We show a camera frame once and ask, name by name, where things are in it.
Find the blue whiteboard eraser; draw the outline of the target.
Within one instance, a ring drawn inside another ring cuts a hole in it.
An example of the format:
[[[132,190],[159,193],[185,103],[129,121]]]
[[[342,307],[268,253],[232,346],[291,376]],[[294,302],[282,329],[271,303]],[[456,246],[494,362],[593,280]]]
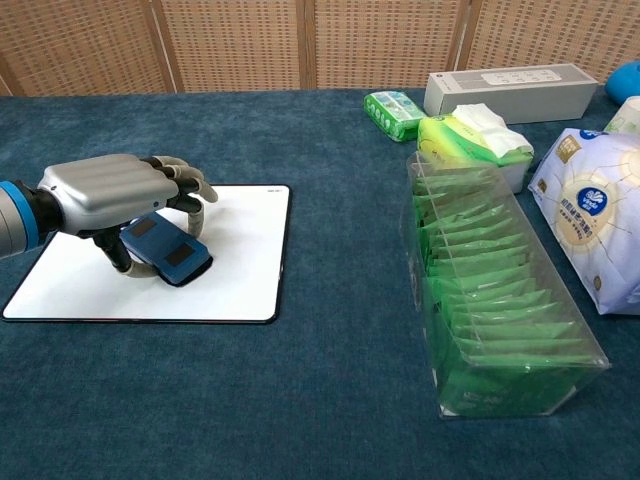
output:
[[[175,287],[190,283],[213,263],[203,243],[156,212],[134,220],[120,238],[132,254]]]

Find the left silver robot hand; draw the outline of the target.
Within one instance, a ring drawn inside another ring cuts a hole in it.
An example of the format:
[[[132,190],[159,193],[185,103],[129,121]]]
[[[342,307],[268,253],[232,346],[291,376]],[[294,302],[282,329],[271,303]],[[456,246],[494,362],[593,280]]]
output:
[[[124,225],[163,208],[188,215],[187,233],[197,238],[204,225],[204,202],[217,192],[198,168],[181,158],[109,154],[47,167],[37,185],[55,199],[57,230],[90,238],[122,275],[149,278],[158,270],[134,260],[120,238]]]

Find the lavender white tissue pack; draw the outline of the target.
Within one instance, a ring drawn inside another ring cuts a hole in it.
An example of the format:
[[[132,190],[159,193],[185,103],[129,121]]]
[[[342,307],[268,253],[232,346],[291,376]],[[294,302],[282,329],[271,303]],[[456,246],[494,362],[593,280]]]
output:
[[[528,189],[597,311],[640,316],[640,136],[566,128]]]

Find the dark teal tablecloth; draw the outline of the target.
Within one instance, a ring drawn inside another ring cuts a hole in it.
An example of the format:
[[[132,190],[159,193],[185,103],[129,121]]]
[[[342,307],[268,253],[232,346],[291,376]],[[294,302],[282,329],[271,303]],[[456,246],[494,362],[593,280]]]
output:
[[[441,417],[399,232],[413,146],[363,98],[0,97],[0,179],[126,152],[292,190],[272,324],[0,321],[0,480],[640,480],[640,318],[597,313],[529,194],[611,366],[548,417]]]

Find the rattan wooden folding screen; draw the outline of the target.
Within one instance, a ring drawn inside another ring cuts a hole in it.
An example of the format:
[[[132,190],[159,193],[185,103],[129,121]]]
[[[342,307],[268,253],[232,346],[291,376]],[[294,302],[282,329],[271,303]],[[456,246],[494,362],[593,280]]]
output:
[[[640,0],[0,0],[0,96],[418,88],[640,60]]]

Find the green pocket tissue pack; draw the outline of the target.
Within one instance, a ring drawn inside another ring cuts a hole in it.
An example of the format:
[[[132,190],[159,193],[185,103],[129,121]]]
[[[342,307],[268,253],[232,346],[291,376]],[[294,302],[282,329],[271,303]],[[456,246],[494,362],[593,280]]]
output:
[[[363,100],[365,112],[391,140],[402,143],[415,140],[420,121],[426,113],[404,92],[378,91]]]

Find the grey power strip box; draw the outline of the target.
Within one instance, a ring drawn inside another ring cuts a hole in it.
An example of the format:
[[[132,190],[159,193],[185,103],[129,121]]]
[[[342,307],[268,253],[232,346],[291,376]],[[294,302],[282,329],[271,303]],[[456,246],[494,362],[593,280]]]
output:
[[[423,107],[430,116],[466,104],[485,104],[507,124],[579,119],[598,82],[574,64],[435,72]]]

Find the yellow-green open tissue pack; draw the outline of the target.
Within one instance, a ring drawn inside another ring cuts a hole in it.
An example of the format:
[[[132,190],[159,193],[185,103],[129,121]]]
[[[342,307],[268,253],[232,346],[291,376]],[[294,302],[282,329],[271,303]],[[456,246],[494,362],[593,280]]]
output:
[[[483,103],[459,105],[451,113],[423,118],[417,147],[449,168],[497,167],[514,193],[522,190],[534,157],[529,141]]]

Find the blue detergent bottle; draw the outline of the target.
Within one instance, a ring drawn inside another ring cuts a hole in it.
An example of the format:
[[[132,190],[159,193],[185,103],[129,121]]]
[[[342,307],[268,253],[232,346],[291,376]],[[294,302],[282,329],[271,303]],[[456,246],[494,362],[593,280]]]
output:
[[[605,92],[617,105],[622,105],[629,97],[640,96],[640,60],[615,69],[605,83]]]

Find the white dry-erase board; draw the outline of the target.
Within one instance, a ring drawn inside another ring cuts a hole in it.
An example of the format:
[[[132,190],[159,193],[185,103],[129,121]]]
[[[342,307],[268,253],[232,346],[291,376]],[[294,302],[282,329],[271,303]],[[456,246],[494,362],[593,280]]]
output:
[[[90,240],[57,234],[2,310],[12,322],[272,321],[278,311],[291,190],[218,185],[200,240],[212,266],[189,284],[118,273]]]

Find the clear box of green sachets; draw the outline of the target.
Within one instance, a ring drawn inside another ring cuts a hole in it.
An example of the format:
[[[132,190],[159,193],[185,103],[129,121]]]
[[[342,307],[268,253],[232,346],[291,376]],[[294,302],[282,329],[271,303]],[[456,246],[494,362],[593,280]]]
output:
[[[401,215],[447,417],[546,416],[609,360],[501,172],[416,152]]]

